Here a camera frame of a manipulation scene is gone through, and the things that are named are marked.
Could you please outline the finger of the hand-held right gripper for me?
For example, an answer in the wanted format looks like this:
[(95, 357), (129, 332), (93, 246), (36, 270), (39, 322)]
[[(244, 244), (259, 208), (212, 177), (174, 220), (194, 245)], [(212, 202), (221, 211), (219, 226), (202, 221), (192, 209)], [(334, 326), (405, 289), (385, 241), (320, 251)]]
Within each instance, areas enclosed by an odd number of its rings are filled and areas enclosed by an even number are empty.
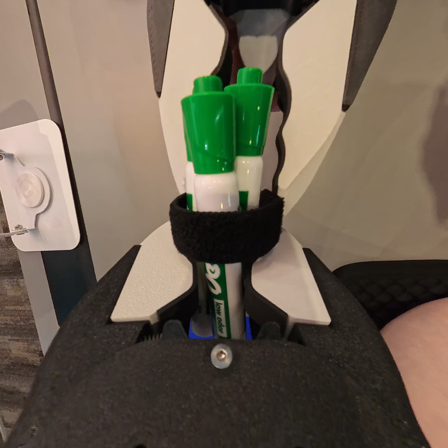
[(307, 188), (344, 118), (342, 100), (357, 1), (322, 0), (286, 31), (282, 65), (290, 109), (283, 127), (280, 191)]
[(206, 1), (174, 1), (159, 109), (179, 192), (185, 192), (187, 163), (181, 100), (192, 93), (196, 78), (217, 75), (226, 87), (236, 82), (242, 66), (237, 27), (232, 19)]

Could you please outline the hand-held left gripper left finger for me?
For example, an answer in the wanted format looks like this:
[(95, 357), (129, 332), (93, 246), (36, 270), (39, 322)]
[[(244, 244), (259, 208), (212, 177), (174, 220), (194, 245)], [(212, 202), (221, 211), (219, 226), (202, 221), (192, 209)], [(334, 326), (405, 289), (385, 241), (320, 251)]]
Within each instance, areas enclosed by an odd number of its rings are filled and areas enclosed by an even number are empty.
[(148, 322), (161, 333), (166, 322), (178, 320), (188, 336), (198, 304), (197, 268), (177, 250), (171, 227), (159, 227), (140, 245), (111, 321)]

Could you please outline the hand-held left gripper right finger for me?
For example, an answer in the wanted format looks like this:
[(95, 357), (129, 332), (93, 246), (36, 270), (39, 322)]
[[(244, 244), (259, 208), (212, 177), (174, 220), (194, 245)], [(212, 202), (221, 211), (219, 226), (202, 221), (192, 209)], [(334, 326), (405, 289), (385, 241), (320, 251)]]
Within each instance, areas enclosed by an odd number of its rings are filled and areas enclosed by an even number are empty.
[(304, 249), (286, 229), (271, 251), (244, 267), (244, 308), (255, 326), (275, 322), (285, 336), (296, 323), (330, 325)]

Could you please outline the blue plastic bin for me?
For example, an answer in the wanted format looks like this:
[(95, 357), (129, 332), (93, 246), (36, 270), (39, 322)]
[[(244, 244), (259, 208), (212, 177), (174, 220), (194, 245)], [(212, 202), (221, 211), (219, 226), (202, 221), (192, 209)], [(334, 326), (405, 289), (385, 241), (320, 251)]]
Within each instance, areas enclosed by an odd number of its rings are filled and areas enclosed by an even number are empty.
[[(211, 336), (199, 336), (196, 333), (193, 332), (193, 319), (190, 321), (189, 326), (189, 333), (188, 333), (189, 339), (215, 339), (215, 336), (212, 332)], [(251, 333), (251, 327), (250, 327), (250, 319), (248, 314), (245, 315), (245, 338), (247, 340), (252, 340), (252, 333)]]

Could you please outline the green dry erase marker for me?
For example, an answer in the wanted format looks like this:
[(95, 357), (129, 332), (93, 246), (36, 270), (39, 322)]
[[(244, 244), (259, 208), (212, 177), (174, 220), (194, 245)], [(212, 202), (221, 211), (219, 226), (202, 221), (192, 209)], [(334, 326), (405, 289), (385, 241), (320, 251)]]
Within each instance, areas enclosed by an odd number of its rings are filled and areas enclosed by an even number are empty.
[(194, 165), (194, 195), (200, 213), (199, 260), (209, 291), (216, 338), (245, 339), (242, 264), (229, 252), (225, 232), (231, 213), (240, 210), (235, 172), (235, 104), (215, 75), (194, 80), (193, 92), (182, 99)]
[(192, 151), (191, 151), (191, 144), (188, 137), (187, 132), (187, 126), (186, 126), (186, 120), (183, 116), (183, 128), (184, 128), (184, 138), (185, 138), (185, 146), (186, 146), (186, 153), (187, 153), (187, 164), (185, 168), (185, 188), (186, 188), (186, 202), (187, 202), (187, 209), (190, 211), (196, 211), (196, 201), (195, 201), (195, 195), (194, 195), (194, 178), (195, 178), (195, 171), (194, 171), (194, 165), (192, 161)]
[(236, 107), (236, 159), (240, 210), (259, 207), (263, 174), (262, 154), (274, 87), (262, 83), (260, 68), (242, 68), (237, 83), (224, 88)]

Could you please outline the person's left forearm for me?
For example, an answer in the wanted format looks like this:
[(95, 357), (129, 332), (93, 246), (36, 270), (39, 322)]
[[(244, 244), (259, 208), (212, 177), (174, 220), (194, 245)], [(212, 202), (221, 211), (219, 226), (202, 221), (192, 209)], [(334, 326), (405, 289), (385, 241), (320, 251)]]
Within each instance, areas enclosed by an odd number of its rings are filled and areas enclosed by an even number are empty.
[(433, 448), (448, 446), (448, 299), (413, 308), (381, 334), (417, 422)]

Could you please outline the white stand base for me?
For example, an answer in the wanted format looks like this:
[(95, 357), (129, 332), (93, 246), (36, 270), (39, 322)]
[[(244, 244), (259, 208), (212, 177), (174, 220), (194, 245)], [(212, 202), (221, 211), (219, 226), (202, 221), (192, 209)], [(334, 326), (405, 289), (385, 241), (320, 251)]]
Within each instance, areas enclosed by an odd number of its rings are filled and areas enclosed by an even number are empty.
[(0, 131), (0, 188), (22, 252), (74, 249), (80, 229), (59, 127), (43, 119)]

